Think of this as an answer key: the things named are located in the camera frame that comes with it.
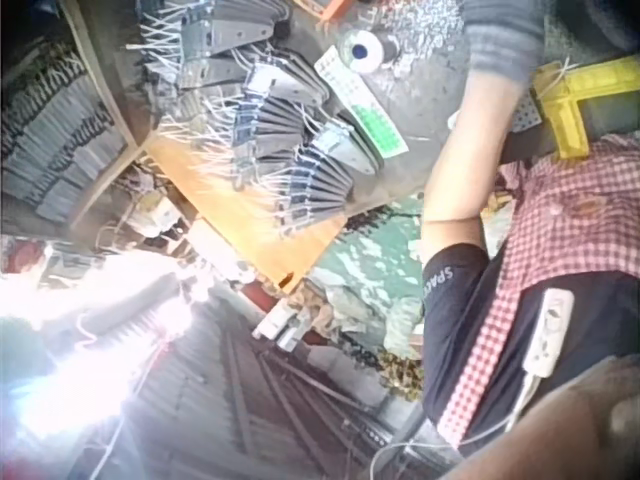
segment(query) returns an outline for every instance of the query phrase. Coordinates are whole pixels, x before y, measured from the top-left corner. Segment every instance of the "brown wood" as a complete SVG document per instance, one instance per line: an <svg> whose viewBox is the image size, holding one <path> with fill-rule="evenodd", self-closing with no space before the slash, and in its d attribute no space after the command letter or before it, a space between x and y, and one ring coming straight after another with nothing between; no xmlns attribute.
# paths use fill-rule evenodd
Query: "brown wood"
<svg viewBox="0 0 640 480"><path fill-rule="evenodd" d="M202 160L188 145L156 136L147 153L200 214L232 245L240 257L291 292L340 233L346 218L313 225L293 238L280 238L266 215L264 197L252 189L235 192L228 180L198 173Z"/></svg>
<svg viewBox="0 0 640 480"><path fill-rule="evenodd" d="M98 197L107 189L111 183L131 165L131 163L142 155L144 146L137 147L130 145L116 158L111 165L105 168L95 182L91 184L82 194L73 213L69 217L69 229L73 230L77 227L82 217L87 213L91 206L98 200Z"/></svg>

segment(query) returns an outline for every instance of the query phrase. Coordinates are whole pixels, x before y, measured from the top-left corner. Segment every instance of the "tape roll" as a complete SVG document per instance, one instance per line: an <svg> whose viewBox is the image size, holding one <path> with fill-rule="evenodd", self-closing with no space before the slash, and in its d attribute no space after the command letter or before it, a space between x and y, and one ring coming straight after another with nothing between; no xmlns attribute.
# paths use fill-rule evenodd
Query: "tape roll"
<svg viewBox="0 0 640 480"><path fill-rule="evenodd" d="M367 74L393 61L398 56L398 44L384 32L351 30L340 40L338 51L349 69Z"/></svg>

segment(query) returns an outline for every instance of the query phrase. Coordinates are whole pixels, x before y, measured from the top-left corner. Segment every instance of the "hand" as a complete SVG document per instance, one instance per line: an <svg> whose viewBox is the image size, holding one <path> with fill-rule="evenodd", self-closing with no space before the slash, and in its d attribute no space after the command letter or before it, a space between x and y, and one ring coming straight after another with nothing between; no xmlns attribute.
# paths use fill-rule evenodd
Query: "hand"
<svg viewBox="0 0 640 480"><path fill-rule="evenodd" d="M598 363L545 397L521 427L554 428L546 448L593 464L591 478L637 478L629 475L640 471L640 355Z"/></svg>

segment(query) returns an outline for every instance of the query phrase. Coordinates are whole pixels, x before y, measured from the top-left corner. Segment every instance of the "red object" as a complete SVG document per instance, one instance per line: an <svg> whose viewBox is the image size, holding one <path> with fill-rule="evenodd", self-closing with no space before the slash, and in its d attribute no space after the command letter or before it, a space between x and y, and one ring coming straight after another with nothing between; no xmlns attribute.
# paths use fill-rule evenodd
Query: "red object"
<svg viewBox="0 0 640 480"><path fill-rule="evenodd" d="M518 210L489 314L438 423L438 431L454 447L464 438L495 371L523 290L586 272L621 271L640 278L638 142L608 135L591 152L570 169L553 155L528 171L520 162L500 169ZM624 204L617 201L622 196Z"/></svg>
<svg viewBox="0 0 640 480"><path fill-rule="evenodd" d="M262 283L257 280L245 285L240 291L265 313L269 313L278 303L278 299L265 292Z"/></svg>
<svg viewBox="0 0 640 480"><path fill-rule="evenodd" d="M44 255L44 242L16 240L3 273L25 273L36 266Z"/></svg>

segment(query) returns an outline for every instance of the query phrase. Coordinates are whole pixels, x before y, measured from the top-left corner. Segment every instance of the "metal rod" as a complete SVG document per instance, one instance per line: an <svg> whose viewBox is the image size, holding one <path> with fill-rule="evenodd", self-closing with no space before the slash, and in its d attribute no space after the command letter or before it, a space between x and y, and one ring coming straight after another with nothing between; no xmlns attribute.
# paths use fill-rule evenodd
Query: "metal rod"
<svg viewBox="0 0 640 480"><path fill-rule="evenodd" d="M368 406L363 405L363 404L361 404L359 402L356 402L355 400L352 400L349 397L346 397L345 395L342 395L341 393L338 393L338 392L330 389L326 385L323 385L322 383L318 382L317 380L311 378L306 373L301 372L296 367L294 367L292 365L289 365L287 362L279 359L278 357L276 357L274 355L269 355L268 358L270 360L272 360L273 362L277 363L279 366L281 366L285 370L293 373L295 376L297 376L301 380L305 381L309 385L311 385L313 387L316 387L318 390L322 390L324 393L326 393L327 395L335 398L336 400L339 400L342 403L345 403L345 404L347 404L347 405L349 405L349 406L351 406L353 408L357 408L358 410L362 410L363 412L369 412L371 410L371 407L368 407Z"/></svg>

